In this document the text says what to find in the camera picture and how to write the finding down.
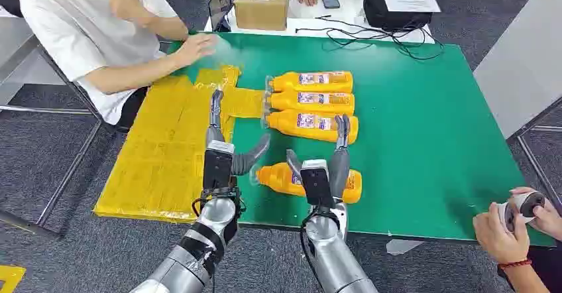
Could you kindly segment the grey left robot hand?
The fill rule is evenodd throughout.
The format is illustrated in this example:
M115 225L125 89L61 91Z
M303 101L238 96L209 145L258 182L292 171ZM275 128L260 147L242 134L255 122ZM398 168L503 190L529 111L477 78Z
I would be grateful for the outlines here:
M270 134L261 136L257 144L246 153L236 153L234 144L227 143L221 130L221 101L223 91L216 89L210 99L209 127L205 133L206 149L217 150L232 156L231 174L243 176L251 171L270 147Z

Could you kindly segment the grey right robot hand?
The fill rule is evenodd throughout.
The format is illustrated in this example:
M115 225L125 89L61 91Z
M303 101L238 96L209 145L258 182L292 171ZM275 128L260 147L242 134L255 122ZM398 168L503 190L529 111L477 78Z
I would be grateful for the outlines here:
M305 196L311 205L335 207L343 201L343 192L350 171L348 151L351 122L348 115L336 115L337 140L329 161L324 159L302 162L292 150L286 151L286 162L292 173L304 187Z

